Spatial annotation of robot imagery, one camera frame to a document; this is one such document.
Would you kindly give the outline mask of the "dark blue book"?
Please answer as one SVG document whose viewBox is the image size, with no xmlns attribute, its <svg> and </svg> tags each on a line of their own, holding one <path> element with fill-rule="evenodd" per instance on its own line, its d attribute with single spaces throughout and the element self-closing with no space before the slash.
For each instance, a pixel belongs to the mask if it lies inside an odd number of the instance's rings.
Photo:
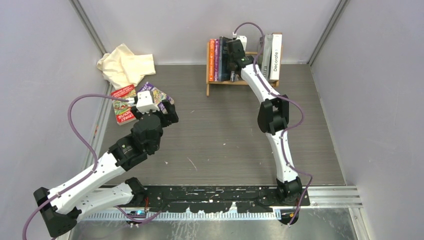
<svg viewBox="0 0 424 240">
<path fill-rule="evenodd" d="M 228 67 L 229 53 L 228 53 L 228 47 L 227 47 L 227 41 L 230 41 L 230 40 L 231 39 L 228 37 L 224 37 L 224 36 L 219 37 L 219 49 L 220 49 L 220 54 L 218 59 L 218 64 L 219 64 L 218 81 L 219 82 L 230 80 L 231 70 Z"/>
</svg>

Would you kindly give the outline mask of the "grey ianra book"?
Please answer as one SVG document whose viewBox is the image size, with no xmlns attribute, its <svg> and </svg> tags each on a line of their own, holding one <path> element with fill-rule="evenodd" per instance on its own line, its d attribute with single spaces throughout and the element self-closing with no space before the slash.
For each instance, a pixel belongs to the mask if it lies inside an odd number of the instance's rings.
<svg viewBox="0 0 424 240">
<path fill-rule="evenodd" d="M 273 35 L 265 34 L 259 39 L 258 51 L 262 50 L 261 55 L 258 57 L 258 65 L 264 78 L 268 81 L 270 79 L 269 67 L 272 55 Z"/>
</svg>

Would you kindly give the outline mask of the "purple cartoon book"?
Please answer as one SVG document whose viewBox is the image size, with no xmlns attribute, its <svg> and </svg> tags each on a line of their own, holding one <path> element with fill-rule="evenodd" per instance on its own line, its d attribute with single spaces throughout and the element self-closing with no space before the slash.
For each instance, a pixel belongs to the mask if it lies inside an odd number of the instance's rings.
<svg viewBox="0 0 424 240">
<path fill-rule="evenodd" d="M 213 81 L 218 81 L 218 72 L 219 72 L 219 53 L 220 53 L 220 40 L 217 38 L 214 40 L 214 72 L 213 72 Z"/>
</svg>

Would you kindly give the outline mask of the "red treehouse book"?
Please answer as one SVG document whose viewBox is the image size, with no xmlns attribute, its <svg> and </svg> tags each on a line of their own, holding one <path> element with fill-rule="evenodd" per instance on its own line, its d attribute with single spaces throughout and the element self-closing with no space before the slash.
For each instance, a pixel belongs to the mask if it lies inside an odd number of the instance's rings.
<svg viewBox="0 0 424 240">
<path fill-rule="evenodd" d="M 113 91 L 110 95 L 119 99 L 128 99 L 134 98 L 137 94 L 135 86 L 131 84 L 121 89 Z M 132 106 L 128 102 L 113 100 L 112 108 L 118 125 L 121 126 L 136 120 L 136 117 L 131 112 Z"/>
</svg>

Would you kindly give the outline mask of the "purple yellow treehouse book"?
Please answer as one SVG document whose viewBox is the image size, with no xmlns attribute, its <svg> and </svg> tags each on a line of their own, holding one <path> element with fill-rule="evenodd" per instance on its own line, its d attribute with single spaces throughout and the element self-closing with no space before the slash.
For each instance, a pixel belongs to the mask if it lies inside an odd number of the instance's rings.
<svg viewBox="0 0 424 240">
<path fill-rule="evenodd" d="M 171 96 L 167 95 L 165 92 L 161 91 L 160 89 L 158 89 L 156 86 L 154 86 L 150 82 L 146 82 L 139 90 L 137 90 L 137 95 L 140 92 L 143 92 L 143 91 L 150 91 L 151 92 L 151 95 L 152 95 L 152 98 L 153 98 L 155 104 L 158 106 L 158 108 L 164 114 L 167 114 L 168 111 L 166 110 L 162 101 L 168 100 L 171 104 L 175 103 L 174 99 Z"/>
</svg>

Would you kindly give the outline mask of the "wooden book rack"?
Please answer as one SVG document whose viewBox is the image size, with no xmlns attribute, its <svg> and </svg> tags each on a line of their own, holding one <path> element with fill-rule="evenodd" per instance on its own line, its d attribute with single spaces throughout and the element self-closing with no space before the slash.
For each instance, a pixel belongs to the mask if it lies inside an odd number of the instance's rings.
<svg viewBox="0 0 424 240">
<path fill-rule="evenodd" d="M 241 85 L 241 86 L 246 86 L 248 83 L 246 81 L 244 81 L 239 75 L 237 75 L 237 81 L 235 82 L 230 82 L 229 80 L 226 81 L 208 81 L 208 50 L 209 50 L 209 42 L 207 43 L 207 61 L 206 61 L 206 95 L 209 96 L 210 93 L 210 85 L 214 84 L 214 85 Z M 272 87 L 278 87 L 279 86 L 279 80 L 275 81 L 275 82 L 270 82 L 270 85 Z"/>
</svg>

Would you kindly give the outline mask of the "white Decorate book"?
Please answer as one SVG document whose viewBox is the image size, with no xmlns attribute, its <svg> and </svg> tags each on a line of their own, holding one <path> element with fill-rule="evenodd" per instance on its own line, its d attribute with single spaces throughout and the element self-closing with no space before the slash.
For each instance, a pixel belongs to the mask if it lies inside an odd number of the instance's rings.
<svg viewBox="0 0 424 240">
<path fill-rule="evenodd" d="M 270 82 L 276 82 L 279 80 L 282 58 L 282 40 L 283 34 L 281 32 L 272 33 L 272 49 L 269 67 Z"/>
</svg>

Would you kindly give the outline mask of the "floral white book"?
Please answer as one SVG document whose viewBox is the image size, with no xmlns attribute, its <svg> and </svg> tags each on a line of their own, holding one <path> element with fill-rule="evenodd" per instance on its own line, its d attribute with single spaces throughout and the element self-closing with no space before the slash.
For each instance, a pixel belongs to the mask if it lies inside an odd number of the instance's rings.
<svg viewBox="0 0 424 240">
<path fill-rule="evenodd" d="M 229 81 L 230 82 L 236 82 L 238 80 L 237 74 L 235 71 L 231 71 L 229 75 Z"/>
</svg>

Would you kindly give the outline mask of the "orange treehouse book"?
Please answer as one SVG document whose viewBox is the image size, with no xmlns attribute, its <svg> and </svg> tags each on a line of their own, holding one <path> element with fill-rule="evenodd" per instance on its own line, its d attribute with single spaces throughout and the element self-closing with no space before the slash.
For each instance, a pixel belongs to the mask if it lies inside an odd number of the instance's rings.
<svg viewBox="0 0 424 240">
<path fill-rule="evenodd" d="M 210 39 L 208 43 L 208 81 L 213 82 L 215 77 L 215 39 Z"/>
</svg>

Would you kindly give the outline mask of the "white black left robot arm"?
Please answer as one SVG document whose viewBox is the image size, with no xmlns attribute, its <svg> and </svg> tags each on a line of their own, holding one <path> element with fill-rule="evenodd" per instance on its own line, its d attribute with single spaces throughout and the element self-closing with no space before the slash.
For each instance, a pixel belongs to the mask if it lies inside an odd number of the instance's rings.
<svg viewBox="0 0 424 240">
<path fill-rule="evenodd" d="M 163 129 L 179 121 L 173 103 L 164 99 L 161 104 L 164 110 L 153 102 L 137 100 L 131 109 L 137 121 L 128 135 L 118 139 L 101 157 L 95 156 L 91 166 L 65 183 L 34 191 L 36 212 L 40 213 L 52 239 L 66 234 L 97 211 L 126 204 L 138 207 L 145 202 L 145 189 L 136 177 L 110 191 L 95 190 L 160 149 Z"/>
</svg>

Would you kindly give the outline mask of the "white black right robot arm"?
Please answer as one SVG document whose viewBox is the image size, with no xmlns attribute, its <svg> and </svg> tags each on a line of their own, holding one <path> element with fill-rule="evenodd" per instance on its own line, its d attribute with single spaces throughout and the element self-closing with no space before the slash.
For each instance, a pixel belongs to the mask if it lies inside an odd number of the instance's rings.
<svg viewBox="0 0 424 240">
<path fill-rule="evenodd" d="M 247 82 L 260 103 L 258 127 L 265 133 L 276 165 L 276 199 L 283 205 L 291 205 L 303 193 L 299 174 L 293 170 L 293 160 L 286 129 L 289 123 L 289 102 L 281 96 L 260 72 L 253 56 L 245 53 L 240 39 L 226 43 L 228 67 Z"/>
</svg>

